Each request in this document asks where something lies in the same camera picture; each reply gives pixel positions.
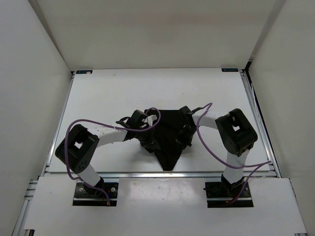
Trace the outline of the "black skirt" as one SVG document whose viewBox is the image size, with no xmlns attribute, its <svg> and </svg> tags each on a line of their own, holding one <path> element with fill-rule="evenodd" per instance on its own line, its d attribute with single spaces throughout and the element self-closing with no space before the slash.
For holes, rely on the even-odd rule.
<svg viewBox="0 0 315 236">
<path fill-rule="evenodd" d="M 154 127 L 154 137 L 157 147 L 145 147 L 149 153 L 153 153 L 164 171 L 174 169 L 182 151 L 188 147 L 176 142 L 182 122 L 178 110 L 161 110 L 161 119 Z"/>
</svg>

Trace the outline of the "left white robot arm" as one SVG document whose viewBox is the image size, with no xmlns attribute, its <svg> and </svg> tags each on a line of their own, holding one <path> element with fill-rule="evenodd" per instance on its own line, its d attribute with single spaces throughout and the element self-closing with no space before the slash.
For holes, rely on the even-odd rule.
<svg viewBox="0 0 315 236">
<path fill-rule="evenodd" d="M 144 138 L 154 130 L 161 119 L 160 111 L 150 108 L 145 112 L 134 111 L 127 122 L 117 126 L 93 120 L 79 119 L 67 128 L 64 140 L 55 150 L 55 156 L 65 164 L 68 176 L 80 180 L 93 197 L 103 192 L 103 180 L 91 166 L 91 159 L 98 147 Z"/>
</svg>

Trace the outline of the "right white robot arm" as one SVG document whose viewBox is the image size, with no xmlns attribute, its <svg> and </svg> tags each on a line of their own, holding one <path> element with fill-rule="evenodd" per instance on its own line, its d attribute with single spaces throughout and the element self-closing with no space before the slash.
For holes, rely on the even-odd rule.
<svg viewBox="0 0 315 236">
<path fill-rule="evenodd" d="M 180 109 L 189 124 L 194 125 L 193 134 L 196 133 L 206 150 L 219 162 L 225 165 L 221 176 L 221 191 L 226 196 L 233 196 L 238 192 L 239 186 L 244 182 L 244 168 L 246 159 L 258 140 L 258 135 L 241 109 L 233 109 L 226 115 L 210 112 L 211 103 L 205 107 L 190 110 L 188 107 Z M 202 139 L 199 128 L 201 126 L 216 129 L 219 132 L 223 146 L 227 151 L 226 161 L 221 160 L 206 145 Z"/>
</svg>

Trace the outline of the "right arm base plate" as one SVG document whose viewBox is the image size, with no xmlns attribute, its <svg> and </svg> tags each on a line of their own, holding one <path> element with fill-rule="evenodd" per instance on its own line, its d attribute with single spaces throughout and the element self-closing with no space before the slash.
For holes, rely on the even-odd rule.
<svg viewBox="0 0 315 236">
<path fill-rule="evenodd" d="M 205 182 L 207 208 L 254 207 L 249 184 L 242 177 L 230 184 L 222 175 L 219 182 Z"/>
</svg>

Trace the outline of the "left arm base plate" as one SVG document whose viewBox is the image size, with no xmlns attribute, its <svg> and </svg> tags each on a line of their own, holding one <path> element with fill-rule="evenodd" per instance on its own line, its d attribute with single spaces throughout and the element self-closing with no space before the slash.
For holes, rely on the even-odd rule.
<svg viewBox="0 0 315 236">
<path fill-rule="evenodd" d="M 87 187 L 78 181 L 73 194 L 73 206 L 116 207 L 118 198 L 118 182 L 104 182 L 103 191 Z"/>
</svg>

